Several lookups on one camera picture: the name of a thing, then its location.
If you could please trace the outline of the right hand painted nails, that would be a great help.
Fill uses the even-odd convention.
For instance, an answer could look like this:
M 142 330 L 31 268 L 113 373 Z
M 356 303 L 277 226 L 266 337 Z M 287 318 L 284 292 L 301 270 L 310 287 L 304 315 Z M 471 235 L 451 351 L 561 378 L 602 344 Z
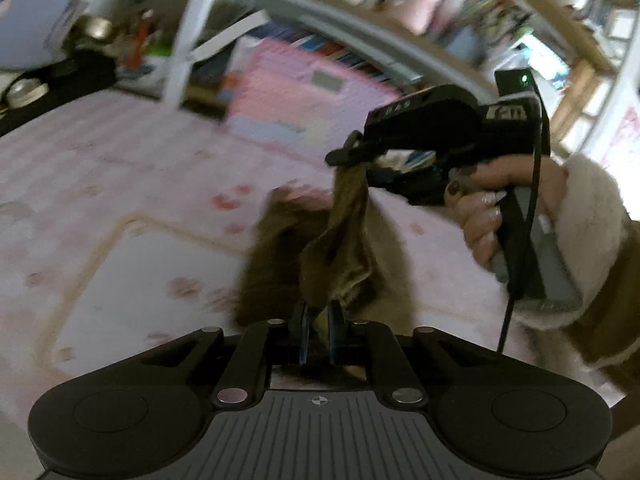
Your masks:
M 504 156 L 465 168 L 478 191 L 466 192 L 457 182 L 447 186 L 444 201 L 461 226 L 465 245 L 480 266 L 488 266 L 499 248 L 497 230 L 502 223 L 498 203 L 503 190 L 513 184 L 531 186 L 533 159 L 525 155 Z M 568 172 L 550 157 L 541 159 L 538 207 L 551 221 L 558 218 L 567 192 Z

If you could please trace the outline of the cream fleece sleeve forearm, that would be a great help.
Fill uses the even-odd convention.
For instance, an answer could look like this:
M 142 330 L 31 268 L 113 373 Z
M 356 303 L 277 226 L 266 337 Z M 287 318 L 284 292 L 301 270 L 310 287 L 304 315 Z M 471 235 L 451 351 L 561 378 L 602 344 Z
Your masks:
M 565 163 L 567 192 L 555 221 L 565 262 L 582 293 L 567 312 L 515 312 L 533 331 L 541 364 L 594 388 L 639 389 L 639 223 L 615 180 L 584 155 Z

